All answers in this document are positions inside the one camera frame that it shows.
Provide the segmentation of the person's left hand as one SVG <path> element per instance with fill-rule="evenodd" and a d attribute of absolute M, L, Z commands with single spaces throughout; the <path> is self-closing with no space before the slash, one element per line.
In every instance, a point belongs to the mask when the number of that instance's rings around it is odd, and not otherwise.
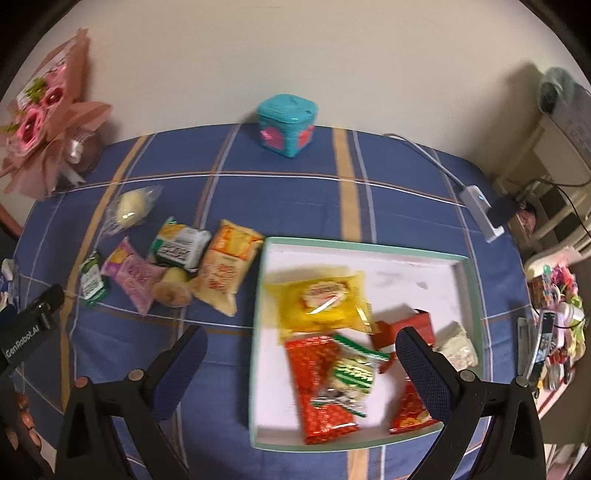
<path fill-rule="evenodd" d="M 9 377 L 1 379 L 1 478 L 52 479 L 41 455 L 42 442 L 29 411 L 29 399 Z"/>

